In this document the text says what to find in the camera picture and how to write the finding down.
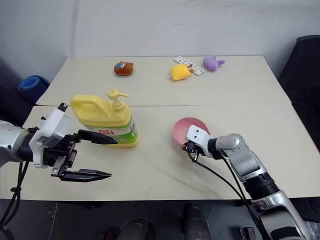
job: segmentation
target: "purple bunny toy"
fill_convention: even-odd
[[[203,65],[208,69],[209,71],[215,71],[218,69],[218,67],[222,64],[224,64],[224,60],[216,60],[216,56],[207,56],[203,59]]]

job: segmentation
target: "table surface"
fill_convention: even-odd
[[[203,56],[187,60],[202,67]],[[130,106],[215,106],[230,102],[239,106],[242,100],[274,106],[290,103],[262,56],[218,56],[225,60],[215,72],[172,81],[170,69],[174,57],[77,57],[68,58],[38,105],[58,106],[69,103],[76,94],[107,98],[108,89],[117,88],[129,94]],[[116,63],[131,62],[130,76],[117,76]]]
[[[35,106],[23,127],[41,124],[55,107]],[[192,163],[172,137],[175,122],[184,117],[202,120],[212,135],[241,134],[277,185],[288,197],[320,196],[320,155],[294,109],[286,102],[261,105],[242,99],[241,105],[223,102],[216,106],[131,107],[140,134],[132,148],[105,147],[86,141],[78,143],[71,169],[96,169],[112,177],[88,182],[62,182],[50,176],[51,167],[31,164],[22,186],[21,198],[52,201],[200,200],[237,199],[219,178]],[[74,121],[69,133],[84,129],[71,107],[66,115]],[[234,183],[221,160],[201,157],[200,162]],[[0,169],[0,197],[11,198],[18,164]]]

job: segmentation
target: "white wall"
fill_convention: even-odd
[[[66,56],[264,55],[278,76],[319,0],[0,0],[2,57],[51,81]]]
[[[0,0],[1,58],[22,79],[55,77],[70,49],[72,0]]]

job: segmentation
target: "bottle handle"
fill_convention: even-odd
[[[93,105],[99,115],[107,117],[106,106],[103,104],[103,101],[105,101],[103,98],[94,95],[75,95],[71,98],[70,104],[77,118],[81,118],[81,115],[84,114],[81,107],[83,104]]]

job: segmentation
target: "dish soap bottle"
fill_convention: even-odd
[[[119,96],[129,97],[118,89],[107,92],[107,101],[95,95],[75,95],[71,99],[71,107],[78,118],[88,130],[105,134],[117,140],[118,144],[112,147],[133,147],[137,145],[139,134],[132,118],[131,109]]]

